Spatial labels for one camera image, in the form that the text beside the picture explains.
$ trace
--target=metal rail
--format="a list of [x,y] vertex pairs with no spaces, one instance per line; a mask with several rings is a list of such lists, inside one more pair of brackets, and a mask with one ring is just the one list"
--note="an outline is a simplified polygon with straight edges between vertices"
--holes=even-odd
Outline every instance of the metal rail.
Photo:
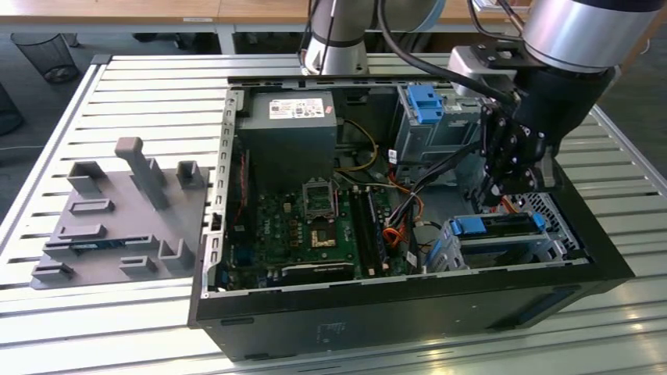
[[[447,55],[427,55],[445,65]],[[380,74],[419,73],[390,55]],[[120,136],[144,138],[168,168],[214,167],[226,77],[298,74],[292,56],[117,56],[93,66],[0,227],[2,373],[648,373],[667,362],[667,191],[616,127],[593,111],[560,164],[637,278],[528,330],[443,338],[265,362],[232,363],[185,327],[192,279],[33,291],[26,283],[70,189],[73,161],[104,170]]]

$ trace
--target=motherboard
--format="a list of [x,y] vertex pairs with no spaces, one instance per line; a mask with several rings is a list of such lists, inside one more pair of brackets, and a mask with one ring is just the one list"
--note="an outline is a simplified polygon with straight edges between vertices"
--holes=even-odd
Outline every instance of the motherboard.
[[254,238],[225,252],[221,284],[237,290],[401,275],[405,260],[381,237],[390,210],[382,187],[328,180],[260,195]]

